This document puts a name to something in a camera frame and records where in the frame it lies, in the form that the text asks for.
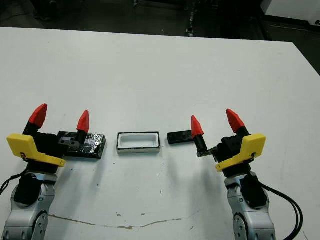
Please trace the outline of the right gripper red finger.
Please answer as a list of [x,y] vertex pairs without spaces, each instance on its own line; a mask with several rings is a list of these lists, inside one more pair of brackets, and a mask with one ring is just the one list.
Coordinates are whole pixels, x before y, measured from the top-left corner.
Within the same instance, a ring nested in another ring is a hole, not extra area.
[[237,137],[243,138],[251,135],[246,125],[236,112],[228,108],[226,110],[226,115],[231,129]]
[[207,145],[205,143],[203,135],[204,135],[204,132],[200,122],[197,120],[197,118],[194,115],[192,115],[191,116],[191,137],[196,145],[198,152],[204,152],[207,150]]

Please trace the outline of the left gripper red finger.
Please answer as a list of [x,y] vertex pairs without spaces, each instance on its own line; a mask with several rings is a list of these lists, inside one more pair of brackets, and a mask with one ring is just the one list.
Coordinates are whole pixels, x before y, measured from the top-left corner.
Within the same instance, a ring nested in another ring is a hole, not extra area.
[[46,119],[47,110],[48,105],[46,103],[41,104],[34,110],[26,124],[23,135],[33,136],[42,128]]
[[89,132],[89,126],[90,126],[90,115],[89,115],[89,111],[85,110],[81,115],[76,128],[77,130],[76,141],[79,143],[80,146],[85,143],[86,137]]

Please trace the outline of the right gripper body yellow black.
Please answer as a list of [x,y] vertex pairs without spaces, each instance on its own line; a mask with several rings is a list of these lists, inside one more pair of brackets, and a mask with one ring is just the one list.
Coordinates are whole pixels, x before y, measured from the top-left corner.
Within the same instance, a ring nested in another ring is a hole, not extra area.
[[234,135],[222,138],[211,149],[205,149],[203,137],[196,137],[197,156],[200,158],[212,155],[217,162],[217,172],[223,173],[226,178],[248,173],[251,170],[250,163],[262,155],[265,143],[266,137],[261,133]]

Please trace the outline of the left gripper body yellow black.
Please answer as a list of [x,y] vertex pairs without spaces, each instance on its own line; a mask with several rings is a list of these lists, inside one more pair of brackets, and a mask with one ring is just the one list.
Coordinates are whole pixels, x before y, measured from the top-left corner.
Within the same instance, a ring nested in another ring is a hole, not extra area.
[[33,136],[13,133],[6,139],[13,155],[27,162],[26,169],[29,172],[55,174],[58,168],[63,168],[66,164],[64,156],[70,146],[60,144],[57,135],[39,132]]

